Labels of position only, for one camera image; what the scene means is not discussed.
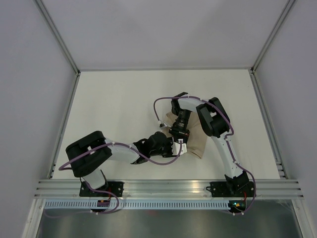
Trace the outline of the beige cloth napkin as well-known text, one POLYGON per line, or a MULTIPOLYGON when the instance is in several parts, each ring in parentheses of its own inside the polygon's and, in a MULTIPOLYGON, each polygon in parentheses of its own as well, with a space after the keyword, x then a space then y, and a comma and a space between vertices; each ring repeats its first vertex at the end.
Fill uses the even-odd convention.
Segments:
MULTIPOLYGON (((166 114, 163 121, 172 126, 176 119, 177 116, 174 115, 172 112, 169 112, 166 114)), ((187 142, 187 153, 196 158, 202 159, 205 151, 207 135, 204 133, 201 127, 197 113, 191 112, 187 128, 190 131, 189 139, 187 142)), ((169 133, 169 128, 163 129, 162 132, 167 137, 172 136, 169 133)))

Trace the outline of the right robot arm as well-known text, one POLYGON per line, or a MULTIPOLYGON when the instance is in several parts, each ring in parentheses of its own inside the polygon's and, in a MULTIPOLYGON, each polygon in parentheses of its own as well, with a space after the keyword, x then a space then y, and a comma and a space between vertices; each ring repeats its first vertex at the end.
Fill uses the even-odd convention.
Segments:
POLYGON ((171 99, 171 112, 177 116, 169 130, 175 141, 186 142, 191 113, 198 115, 203 132, 215 143, 225 168, 226 190, 232 196, 239 195, 249 183, 247 172, 242 169, 229 136, 233 135, 230 119, 217 97, 207 101, 183 92, 171 99))

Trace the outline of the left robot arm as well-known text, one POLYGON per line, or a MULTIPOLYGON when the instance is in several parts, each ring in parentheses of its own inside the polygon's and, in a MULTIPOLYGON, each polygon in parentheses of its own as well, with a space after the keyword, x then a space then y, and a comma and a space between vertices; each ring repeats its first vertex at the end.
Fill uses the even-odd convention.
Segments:
POLYGON ((156 132, 149 138, 131 144, 124 144, 105 138, 101 131, 95 131, 67 146, 65 151, 68 162, 58 169, 72 170, 73 175, 83 179, 84 184, 96 196, 104 196, 108 191, 108 184, 101 165, 106 161, 126 162, 132 165, 151 162, 165 166, 172 161, 156 162, 152 157, 173 157, 176 160, 181 154, 181 145, 162 132, 156 132))

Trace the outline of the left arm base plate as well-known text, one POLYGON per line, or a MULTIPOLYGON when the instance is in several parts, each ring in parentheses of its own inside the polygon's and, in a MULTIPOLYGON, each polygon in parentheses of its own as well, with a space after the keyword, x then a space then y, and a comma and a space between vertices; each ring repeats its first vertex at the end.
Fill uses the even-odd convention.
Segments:
POLYGON ((90 189, 85 181, 81 182, 80 197, 113 197, 113 194, 120 198, 124 191, 124 182, 108 181, 100 188, 90 189))

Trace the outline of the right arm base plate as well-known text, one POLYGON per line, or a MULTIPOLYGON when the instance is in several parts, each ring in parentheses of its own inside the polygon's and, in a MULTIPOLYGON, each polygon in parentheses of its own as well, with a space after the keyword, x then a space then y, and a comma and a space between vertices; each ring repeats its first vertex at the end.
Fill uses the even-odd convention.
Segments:
POLYGON ((215 181, 210 182, 210 187, 206 189, 208 189, 211 192, 211 196, 215 198, 252 198, 255 194, 254 183, 251 181, 238 188, 230 188, 225 181, 215 181))

